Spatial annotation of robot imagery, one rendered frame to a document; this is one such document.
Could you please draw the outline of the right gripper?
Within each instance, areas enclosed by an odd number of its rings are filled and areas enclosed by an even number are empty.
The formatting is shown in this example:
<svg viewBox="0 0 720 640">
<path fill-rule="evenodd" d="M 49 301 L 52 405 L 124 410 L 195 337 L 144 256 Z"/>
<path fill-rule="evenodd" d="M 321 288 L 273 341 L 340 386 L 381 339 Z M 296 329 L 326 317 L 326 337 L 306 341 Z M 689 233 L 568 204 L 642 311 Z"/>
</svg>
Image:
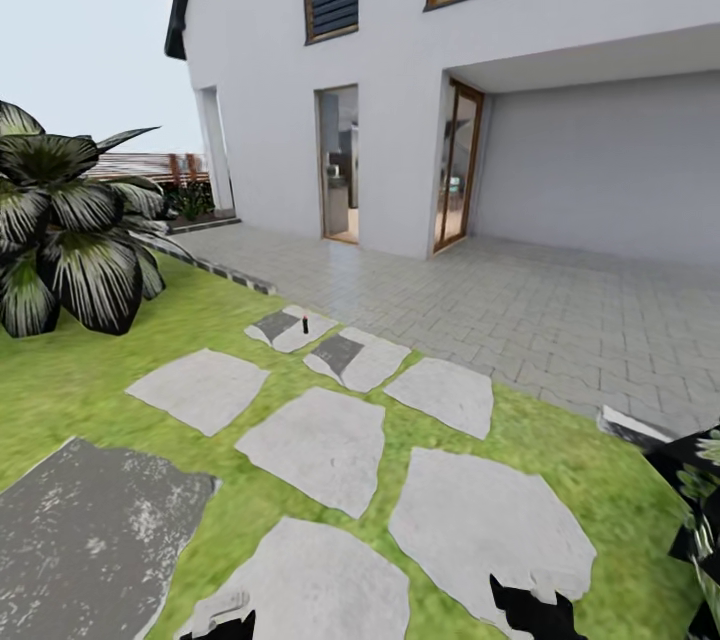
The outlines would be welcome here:
<svg viewBox="0 0 720 640">
<path fill-rule="evenodd" d="M 490 582 L 497 613 L 508 618 L 514 635 L 543 640 L 543 633 L 551 623 L 566 623 L 574 628 L 573 607 L 563 592 L 558 592 L 557 605 L 541 603 L 529 590 L 504 590 L 498 580 Z"/>
</svg>

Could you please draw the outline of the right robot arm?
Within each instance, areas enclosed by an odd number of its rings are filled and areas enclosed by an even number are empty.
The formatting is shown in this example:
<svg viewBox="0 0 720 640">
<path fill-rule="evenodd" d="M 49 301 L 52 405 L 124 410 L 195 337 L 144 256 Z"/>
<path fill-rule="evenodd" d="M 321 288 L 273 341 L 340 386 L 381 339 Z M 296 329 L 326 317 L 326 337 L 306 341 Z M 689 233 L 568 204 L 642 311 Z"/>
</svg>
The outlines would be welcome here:
<svg viewBox="0 0 720 640">
<path fill-rule="evenodd" d="M 531 591 L 506 591 L 498 580 L 490 582 L 496 611 L 508 618 L 514 635 L 528 637 L 530 633 L 535 640 L 588 640 L 575 633 L 572 604 L 561 592 L 584 592 L 584 579 L 577 573 L 547 567 L 532 568 L 530 577 L 535 582 Z"/>
</svg>

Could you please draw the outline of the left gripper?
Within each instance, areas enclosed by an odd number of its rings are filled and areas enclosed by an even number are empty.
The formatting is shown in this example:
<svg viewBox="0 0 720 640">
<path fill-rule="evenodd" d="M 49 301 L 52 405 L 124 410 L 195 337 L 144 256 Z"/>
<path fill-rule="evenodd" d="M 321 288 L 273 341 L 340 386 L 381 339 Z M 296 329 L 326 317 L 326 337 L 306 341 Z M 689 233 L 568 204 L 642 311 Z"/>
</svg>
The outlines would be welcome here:
<svg viewBox="0 0 720 640">
<path fill-rule="evenodd" d="M 253 640 L 255 619 L 256 612 L 253 610 L 244 621 L 240 617 L 225 621 L 217 625 L 217 629 L 195 640 Z"/>
</svg>

